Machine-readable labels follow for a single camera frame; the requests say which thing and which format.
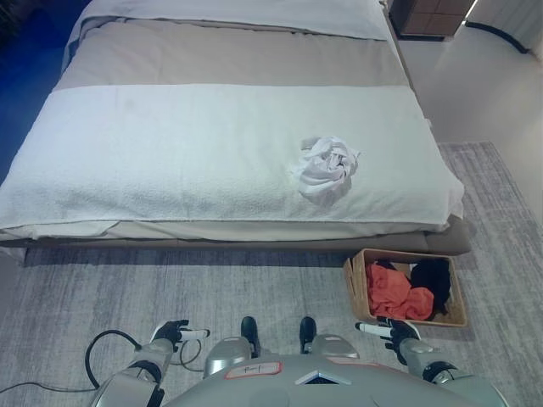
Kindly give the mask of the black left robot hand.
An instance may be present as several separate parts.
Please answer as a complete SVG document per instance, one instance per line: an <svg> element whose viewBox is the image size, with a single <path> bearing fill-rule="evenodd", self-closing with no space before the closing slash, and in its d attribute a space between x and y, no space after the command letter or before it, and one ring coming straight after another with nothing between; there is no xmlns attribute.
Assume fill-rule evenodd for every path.
<svg viewBox="0 0 543 407"><path fill-rule="evenodd" d="M153 342L158 339L167 339L173 345L178 343L206 339L210 335L209 329L192 329L189 320L166 321L158 325L150 339Z"/></svg>

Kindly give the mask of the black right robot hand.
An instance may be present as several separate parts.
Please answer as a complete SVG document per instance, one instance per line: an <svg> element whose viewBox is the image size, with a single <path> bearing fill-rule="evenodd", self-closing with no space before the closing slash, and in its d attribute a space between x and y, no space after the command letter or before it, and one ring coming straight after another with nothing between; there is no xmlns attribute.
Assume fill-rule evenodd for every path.
<svg viewBox="0 0 543 407"><path fill-rule="evenodd" d="M355 329L359 332L380 337L385 341L385 348L398 350L400 344L406 339L420 340L417 328L408 322L385 318L377 325L358 321Z"/></svg>

